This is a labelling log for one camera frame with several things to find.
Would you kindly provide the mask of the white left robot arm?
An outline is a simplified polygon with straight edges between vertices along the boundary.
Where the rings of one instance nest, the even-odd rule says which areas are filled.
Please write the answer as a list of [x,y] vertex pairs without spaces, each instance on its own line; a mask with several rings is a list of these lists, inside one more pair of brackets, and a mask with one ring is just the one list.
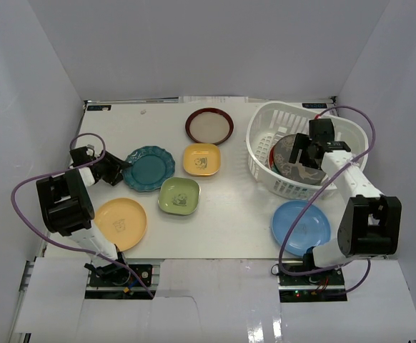
[[87,188],[99,181],[112,186],[123,180],[122,172],[132,166],[107,151],[94,156],[89,146],[70,151],[72,166],[61,174],[36,182],[42,217],[51,233],[76,242],[81,249],[93,251],[85,267],[105,282],[122,285],[129,280],[130,267],[124,254],[92,223],[94,207]]

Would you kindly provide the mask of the teal scalloped plate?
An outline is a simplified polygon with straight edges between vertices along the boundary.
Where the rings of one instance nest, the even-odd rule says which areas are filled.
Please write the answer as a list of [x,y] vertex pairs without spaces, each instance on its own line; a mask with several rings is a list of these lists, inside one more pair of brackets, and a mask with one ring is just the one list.
[[174,176],[176,162],[173,156],[159,146],[135,149],[125,160],[129,167],[122,170],[124,183],[136,192],[152,192]]

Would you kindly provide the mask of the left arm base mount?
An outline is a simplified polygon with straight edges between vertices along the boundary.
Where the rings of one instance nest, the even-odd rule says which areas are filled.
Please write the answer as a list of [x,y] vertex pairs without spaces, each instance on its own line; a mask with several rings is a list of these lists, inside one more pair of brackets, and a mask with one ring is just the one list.
[[[147,286],[152,295],[157,290],[157,280],[154,277],[152,264],[130,264],[141,281]],[[139,283],[137,278],[126,270],[115,271],[111,279],[102,279],[93,272],[89,273],[84,293],[85,299],[100,300],[151,300],[147,290]]]

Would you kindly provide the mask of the grey plate with deer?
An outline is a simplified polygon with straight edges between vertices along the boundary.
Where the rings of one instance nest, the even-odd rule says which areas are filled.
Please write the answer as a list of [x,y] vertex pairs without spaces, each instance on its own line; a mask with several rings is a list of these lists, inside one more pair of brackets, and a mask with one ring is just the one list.
[[311,169],[300,163],[290,163],[289,156],[294,144],[295,134],[281,138],[274,148],[274,167],[272,170],[292,181],[320,185],[326,174],[318,169]]

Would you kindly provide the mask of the dark red rimmed round plate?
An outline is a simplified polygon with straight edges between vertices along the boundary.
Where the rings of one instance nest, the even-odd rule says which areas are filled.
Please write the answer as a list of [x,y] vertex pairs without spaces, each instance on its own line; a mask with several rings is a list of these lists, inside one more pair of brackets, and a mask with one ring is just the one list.
[[227,112],[206,107],[190,114],[184,128],[195,143],[220,145],[231,137],[234,122]]

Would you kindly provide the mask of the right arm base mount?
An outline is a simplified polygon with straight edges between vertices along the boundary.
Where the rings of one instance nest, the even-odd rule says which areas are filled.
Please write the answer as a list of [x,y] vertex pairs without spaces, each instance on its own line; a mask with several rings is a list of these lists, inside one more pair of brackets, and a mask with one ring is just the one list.
[[284,303],[346,302],[345,278],[341,269],[293,277],[274,264],[270,273],[277,278],[279,300]]

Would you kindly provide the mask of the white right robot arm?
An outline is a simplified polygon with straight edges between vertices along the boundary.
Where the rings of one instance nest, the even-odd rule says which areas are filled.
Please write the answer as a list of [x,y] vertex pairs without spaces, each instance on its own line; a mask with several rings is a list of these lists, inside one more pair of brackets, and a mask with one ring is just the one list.
[[302,267],[307,283],[320,284],[328,267],[396,253],[402,204],[372,185],[347,143],[335,139],[331,119],[311,120],[309,132],[296,136],[289,160],[323,171],[346,205],[336,237],[304,255],[312,259]]

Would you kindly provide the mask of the red plate with teal flower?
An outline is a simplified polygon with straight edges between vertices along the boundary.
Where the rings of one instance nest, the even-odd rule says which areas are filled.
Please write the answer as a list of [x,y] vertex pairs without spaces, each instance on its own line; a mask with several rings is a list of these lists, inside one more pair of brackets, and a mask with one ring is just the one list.
[[269,164],[270,169],[273,169],[274,167],[274,148],[275,148],[275,145],[271,147],[268,153],[268,164]]

